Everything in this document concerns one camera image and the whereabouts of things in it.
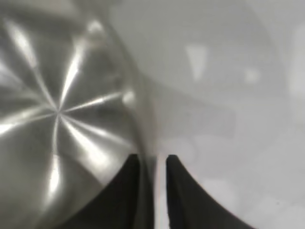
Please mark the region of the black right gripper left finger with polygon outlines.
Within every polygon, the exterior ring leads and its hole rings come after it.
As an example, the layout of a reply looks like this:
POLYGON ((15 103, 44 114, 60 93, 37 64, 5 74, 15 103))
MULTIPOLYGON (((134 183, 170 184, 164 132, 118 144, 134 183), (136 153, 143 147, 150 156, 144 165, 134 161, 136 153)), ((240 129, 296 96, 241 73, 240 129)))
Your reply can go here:
POLYGON ((81 211, 64 223, 65 229, 131 229, 138 202, 140 161, 129 155, 111 183, 81 211))

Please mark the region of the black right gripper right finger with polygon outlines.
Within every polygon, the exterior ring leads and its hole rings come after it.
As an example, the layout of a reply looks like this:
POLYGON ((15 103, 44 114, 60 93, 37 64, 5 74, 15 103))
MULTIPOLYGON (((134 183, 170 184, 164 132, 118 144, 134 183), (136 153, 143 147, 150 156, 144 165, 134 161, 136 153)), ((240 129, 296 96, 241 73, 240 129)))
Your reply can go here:
POLYGON ((176 155, 166 159, 167 213, 171 229, 249 229, 217 203, 176 155))

